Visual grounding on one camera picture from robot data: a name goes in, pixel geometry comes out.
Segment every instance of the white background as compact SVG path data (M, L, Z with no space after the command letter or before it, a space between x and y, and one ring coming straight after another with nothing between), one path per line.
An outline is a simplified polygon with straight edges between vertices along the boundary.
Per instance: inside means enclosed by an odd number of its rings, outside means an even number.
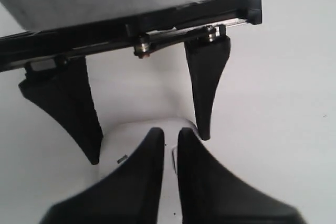
M335 0L262 1L262 25L228 30L232 54L205 145L237 176L298 207L308 223L334 223ZM0 35L19 31L1 9ZM183 45L146 60L132 49L90 56L88 69L107 136L121 123L194 121ZM52 203L90 183L91 167L71 137L21 96L23 79L24 70L0 74L0 218L8 224L37 223Z

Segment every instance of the white wall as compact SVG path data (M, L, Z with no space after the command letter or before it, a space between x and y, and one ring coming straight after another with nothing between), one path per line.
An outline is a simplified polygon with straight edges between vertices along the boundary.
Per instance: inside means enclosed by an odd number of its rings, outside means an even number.
M308 223L334 223L334 0L263 0L263 11L262 25L228 31L232 55L205 145L246 182L297 206ZM3 10L0 30L18 32ZM88 68L107 133L124 122L194 120L182 45L146 60L131 49L90 56ZM90 183L70 136L20 95L23 78L23 70L0 74L0 218L10 224L37 223L50 204Z

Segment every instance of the black curved fin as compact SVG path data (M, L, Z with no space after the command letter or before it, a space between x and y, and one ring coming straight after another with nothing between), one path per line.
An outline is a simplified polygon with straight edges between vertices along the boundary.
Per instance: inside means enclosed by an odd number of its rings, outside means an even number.
M26 80L19 84L22 95L53 117L76 141L92 165L99 163L103 132L91 95L85 57L35 71L26 66Z
M155 224L161 194L164 135L152 128L111 175L54 205L41 224Z
M230 38L223 36L211 43L191 40L184 43L191 83L196 123L203 140L210 139L212 107L220 77L230 56Z
M178 136L177 174L184 224L304 224L297 210L225 169L191 129Z

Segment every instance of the black plastic part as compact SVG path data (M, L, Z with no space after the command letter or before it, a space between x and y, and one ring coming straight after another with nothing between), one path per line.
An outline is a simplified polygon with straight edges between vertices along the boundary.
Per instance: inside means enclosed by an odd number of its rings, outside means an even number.
M177 176L184 224L305 224L297 210L225 169L192 129L178 136Z
M51 207L40 224L156 224L163 164L163 131L152 128L115 172Z
M3 37L0 38L0 72L21 68L40 57L72 58L131 47L138 35L154 30L192 28L232 18L261 24L261 0L206 0L141 15ZM172 45L180 40L177 37L176 42L169 38L155 43L160 47L159 44Z
M196 123L203 140L210 139L211 113L220 77L230 56L230 38L213 42L200 39L184 43L193 87Z
M86 59L64 63L44 71L26 66L26 80L19 88L26 99L52 116L73 137L95 165L99 163L103 132L94 109Z

